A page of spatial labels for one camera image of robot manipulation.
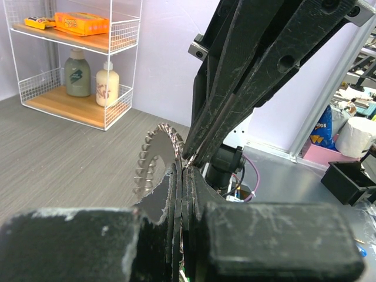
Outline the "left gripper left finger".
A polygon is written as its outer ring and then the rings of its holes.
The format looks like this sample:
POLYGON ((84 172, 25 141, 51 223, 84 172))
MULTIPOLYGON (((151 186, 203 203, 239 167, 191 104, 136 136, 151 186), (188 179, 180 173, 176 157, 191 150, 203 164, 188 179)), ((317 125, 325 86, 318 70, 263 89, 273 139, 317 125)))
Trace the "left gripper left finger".
POLYGON ((1 226, 2 281, 177 281, 179 171, 133 207, 40 208, 1 226))

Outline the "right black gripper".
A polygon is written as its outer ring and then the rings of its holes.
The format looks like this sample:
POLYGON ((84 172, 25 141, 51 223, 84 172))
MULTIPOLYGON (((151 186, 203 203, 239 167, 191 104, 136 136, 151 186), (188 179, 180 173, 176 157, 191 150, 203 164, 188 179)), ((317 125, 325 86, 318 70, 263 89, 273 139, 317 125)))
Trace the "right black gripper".
POLYGON ((220 1, 189 48, 202 65, 183 158, 209 162, 230 131, 344 25, 363 26, 374 15, 366 1, 220 1))

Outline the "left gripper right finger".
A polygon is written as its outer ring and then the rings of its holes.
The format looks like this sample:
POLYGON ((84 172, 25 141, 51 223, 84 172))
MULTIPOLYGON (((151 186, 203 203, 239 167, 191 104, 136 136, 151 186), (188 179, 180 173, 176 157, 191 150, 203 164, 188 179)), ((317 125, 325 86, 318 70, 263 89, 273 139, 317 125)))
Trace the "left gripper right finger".
POLYGON ((356 281, 364 260, 330 204, 233 203, 184 169, 184 268, 191 281, 356 281))

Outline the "metal disc with keyrings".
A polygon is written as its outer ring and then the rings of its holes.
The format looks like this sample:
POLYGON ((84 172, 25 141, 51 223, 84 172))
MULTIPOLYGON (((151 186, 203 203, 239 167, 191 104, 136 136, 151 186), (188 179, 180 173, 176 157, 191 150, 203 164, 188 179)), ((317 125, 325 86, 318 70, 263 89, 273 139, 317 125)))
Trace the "metal disc with keyrings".
POLYGON ((155 179, 157 161, 160 159, 164 168, 176 165, 178 172, 176 191, 179 198, 182 196, 182 153, 184 140, 177 130, 167 123, 157 124, 154 130, 148 131, 138 155, 135 169, 135 188, 137 196, 135 205, 140 205, 143 198, 150 194, 158 184, 155 179))

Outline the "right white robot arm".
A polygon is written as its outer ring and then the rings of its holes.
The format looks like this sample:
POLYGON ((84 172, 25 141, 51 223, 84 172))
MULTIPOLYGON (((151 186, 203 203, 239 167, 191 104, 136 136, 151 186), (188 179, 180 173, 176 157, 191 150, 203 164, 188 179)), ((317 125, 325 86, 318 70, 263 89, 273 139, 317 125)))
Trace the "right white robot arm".
POLYGON ((189 52, 192 123, 182 156, 207 167, 205 181, 225 191, 244 167, 242 145, 226 137, 267 103, 343 26, 375 16, 367 1, 220 1, 189 52))

